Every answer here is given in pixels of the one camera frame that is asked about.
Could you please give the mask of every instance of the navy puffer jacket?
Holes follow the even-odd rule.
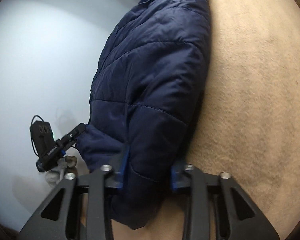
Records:
[[[93,171],[129,144],[113,219],[135,229],[154,214],[209,57],[207,0],[141,0],[108,38],[91,86],[90,121],[76,147]]]

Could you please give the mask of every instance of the beige carpet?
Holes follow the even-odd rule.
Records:
[[[212,58],[188,153],[203,171],[231,172],[281,239],[300,219],[300,9],[294,0],[210,0]],[[177,240],[183,213],[165,202],[115,240]]]

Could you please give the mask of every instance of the jacket sleeve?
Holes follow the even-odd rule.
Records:
[[[151,43],[129,56],[137,64],[127,85],[130,162],[125,189],[112,201],[112,218],[136,229],[162,199],[164,179],[191,121],[208,63],[186,42]]]
[[[121,151],[123,143],[87,124],[85,133],[77,138],[75,146],[92,172],[109,164],[111,157]]]

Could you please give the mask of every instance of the white wall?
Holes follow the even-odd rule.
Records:
[[[51,190],[35,167],[34,114],[60,138],[89,119],[98,58],[139,0],[2,0],[0,3],[0,223],[20,230]],[[79,164],[81,172],[84,163]]]

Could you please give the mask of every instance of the metal screw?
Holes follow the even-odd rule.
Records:
[[[75,174],[74,173],[67,173],[65,175],[65,179],[74,179],[75,178]]]
[[[112,166],[111,165],[102,165],[100,168],[102,171],[111,171]]]
[[[187,165],[185,165],[185,170],[186,171],[193,171],[194,170],[194,166],[192,164],[187,164]]]
[[[222,179],[229,179],[229,178],[231,178],[231,176],[232,175],[229,172],[222,172],[222,173],[220,173],[220,177]]]

